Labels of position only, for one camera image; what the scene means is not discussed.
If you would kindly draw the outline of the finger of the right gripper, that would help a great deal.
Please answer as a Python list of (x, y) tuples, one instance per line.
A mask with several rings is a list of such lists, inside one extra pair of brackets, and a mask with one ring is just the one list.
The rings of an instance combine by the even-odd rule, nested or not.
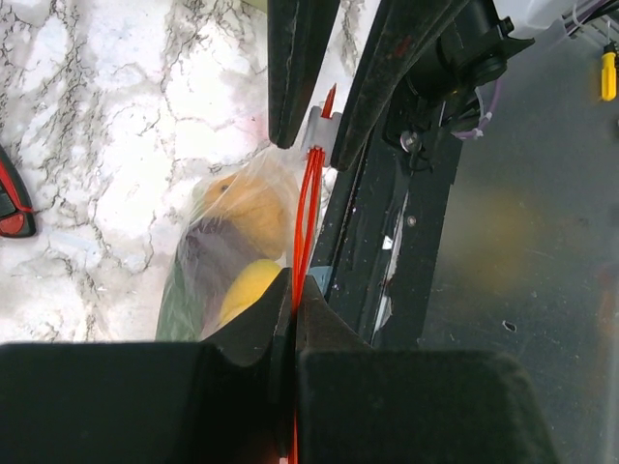
[(334, 0), (267, 2), (268, 129), (281, 149), (302, 126), (338, 10)]

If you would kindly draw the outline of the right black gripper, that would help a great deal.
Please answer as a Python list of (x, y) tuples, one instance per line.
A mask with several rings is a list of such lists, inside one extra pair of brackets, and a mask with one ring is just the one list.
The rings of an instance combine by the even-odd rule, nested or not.
[(534, 43), (514, 38), (514, 31), (512, 19), (501, 17), (491, 1), (382, 0), (341, 116), (331, 166), (338, 171), (351, 166), (389, 101), (383, 137), (408, 155), (412, 169), (431, 169), (446, 138), (482, 137), (498, 99), (485, 101), (482, 87), (492, 83), (498, 92), (508, 60)]

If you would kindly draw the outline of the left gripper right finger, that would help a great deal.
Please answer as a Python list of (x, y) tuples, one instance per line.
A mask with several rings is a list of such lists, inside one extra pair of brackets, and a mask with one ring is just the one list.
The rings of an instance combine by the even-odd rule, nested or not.
[(555, 463), (526, 370), (492, 351), (374, 349), (312, 278), (296, 330), (297, 463)]

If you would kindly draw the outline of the yellow toy mango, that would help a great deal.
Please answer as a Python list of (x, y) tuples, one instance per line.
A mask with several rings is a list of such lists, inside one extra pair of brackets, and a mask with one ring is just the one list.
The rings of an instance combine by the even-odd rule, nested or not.
[(280, 264), (269, 259), (259, 259), (247, 265), (223, 298), (219, 318), (220, 326), (228, 324), (256, 303), (280, 270)]

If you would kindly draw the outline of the green toy vegetable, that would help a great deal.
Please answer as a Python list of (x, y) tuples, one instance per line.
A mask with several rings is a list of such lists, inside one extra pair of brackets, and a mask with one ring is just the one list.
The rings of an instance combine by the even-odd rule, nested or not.
[(203, 302), (180, 262), (174, 259), (162, 293), (156, 341), (198, 341), (203, 329)]

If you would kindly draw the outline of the clear zip top bag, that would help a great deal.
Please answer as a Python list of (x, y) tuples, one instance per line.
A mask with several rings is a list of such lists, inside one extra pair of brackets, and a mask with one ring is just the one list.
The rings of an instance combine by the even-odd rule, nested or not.
[(195, 187), (162, 290), (155, 339), (199, 341), (255, 304), (283, 269), (298, 294), (310, 267), (323, 171), (341, 119), (337, 90), (311, 108), (301, 149), (265, 154)]

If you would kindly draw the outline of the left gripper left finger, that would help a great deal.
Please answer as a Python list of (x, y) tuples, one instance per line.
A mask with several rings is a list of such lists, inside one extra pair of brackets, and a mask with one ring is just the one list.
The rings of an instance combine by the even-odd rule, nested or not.
[(199, 342), (9, 343), (5, 463), (275, 463), (292, 439), (291, 284)]

